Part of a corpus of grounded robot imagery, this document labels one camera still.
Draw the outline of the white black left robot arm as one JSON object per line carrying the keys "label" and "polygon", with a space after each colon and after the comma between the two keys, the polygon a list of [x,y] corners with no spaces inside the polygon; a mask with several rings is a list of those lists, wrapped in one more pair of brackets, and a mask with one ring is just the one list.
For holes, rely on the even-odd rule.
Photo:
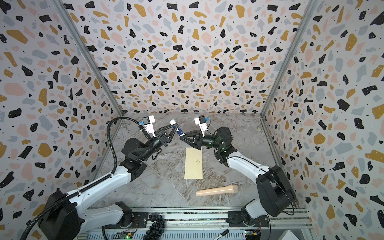
{"label": "white black left robot arm", "polygon": [[38,221],[38,227],[47,239],[73,240],[79,234],[107,225],[131,227],[135,222],[133,211],[123,202],[98,209],[90,207],[113,190],[138,178],[147,167],[145,161],[155,158],[161,148],[172,141],[177,127],[173,123],[159,128],[146,143],[136,138],[127,140],[122,149],[126,158],[113,174],[106,174],[66,194],[53,193],[47,201],[46,214]]}

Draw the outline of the cream paper envelope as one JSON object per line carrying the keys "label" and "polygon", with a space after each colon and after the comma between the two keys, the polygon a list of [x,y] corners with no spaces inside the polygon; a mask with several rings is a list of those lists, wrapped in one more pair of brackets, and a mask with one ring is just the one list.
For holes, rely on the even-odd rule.
{"label": "cream paper envelope", "polygon": [[194,148],[186,148],[185,179],[199,180],[203,178],[203,152]]}

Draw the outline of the blue white glue stick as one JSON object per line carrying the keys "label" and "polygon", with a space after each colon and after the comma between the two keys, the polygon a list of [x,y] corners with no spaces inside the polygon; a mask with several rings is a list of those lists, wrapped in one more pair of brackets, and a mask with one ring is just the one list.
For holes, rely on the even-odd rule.
{"label": "blue white glue stick", "polygon": [[179,136],[184,136],[184,135],[185,135],[185,133],[183,132],[183,130],[179,127],[179,125],[177,124],[177,122],[176,122],[174,119],[172,119],[172,120],[170,121],[170,124],[173,125],[174,129],[176,130],[176,132],[177,132],[177,134],[178,134]]}

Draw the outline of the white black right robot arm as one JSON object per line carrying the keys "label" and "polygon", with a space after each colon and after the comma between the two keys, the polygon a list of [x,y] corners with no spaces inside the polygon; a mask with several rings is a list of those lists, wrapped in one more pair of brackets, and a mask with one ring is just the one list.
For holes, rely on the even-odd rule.
{"label": "white black right robot arm", "polygon": [[282,168],[261,165],[241,154],[232,145],[233,136],[229,128],[221,127],[213,135],[200,130],[190,131],[181,134],[180,140],[197,150],[203,147],[214,149],[219,163],[242,173],[257,185],[259,198],[250,201],[241,210],[245,225],[253,226],[259,217],[266,215],[277,217],[294,205],[296,195]]}

